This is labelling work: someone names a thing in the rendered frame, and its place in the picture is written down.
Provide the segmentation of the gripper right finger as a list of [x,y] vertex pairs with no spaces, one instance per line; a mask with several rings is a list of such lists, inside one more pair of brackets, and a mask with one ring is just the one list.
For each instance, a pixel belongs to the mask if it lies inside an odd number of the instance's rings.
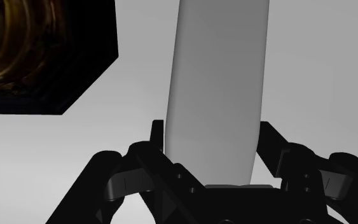
[[295,224],[358,224],[358,157],[345,152],[323,158],[310,148],[287,141],[269,122],[259,126],[257,154],[295,208]]

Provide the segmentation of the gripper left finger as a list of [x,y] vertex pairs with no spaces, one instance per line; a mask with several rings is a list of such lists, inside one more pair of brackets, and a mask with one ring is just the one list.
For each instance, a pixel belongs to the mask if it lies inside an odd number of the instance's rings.
[[204,186],[162,152],[163,121],[126,155],[96,153],[45,224],[111,224],[125,197],[139,194],[156,224],[206,224]]

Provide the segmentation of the dark patterned robot stand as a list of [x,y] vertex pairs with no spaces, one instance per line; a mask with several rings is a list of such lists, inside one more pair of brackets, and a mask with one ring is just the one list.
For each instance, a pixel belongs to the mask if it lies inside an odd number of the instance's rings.
[[0,115],[61,115],[117,58],[115,0],[0,0]]

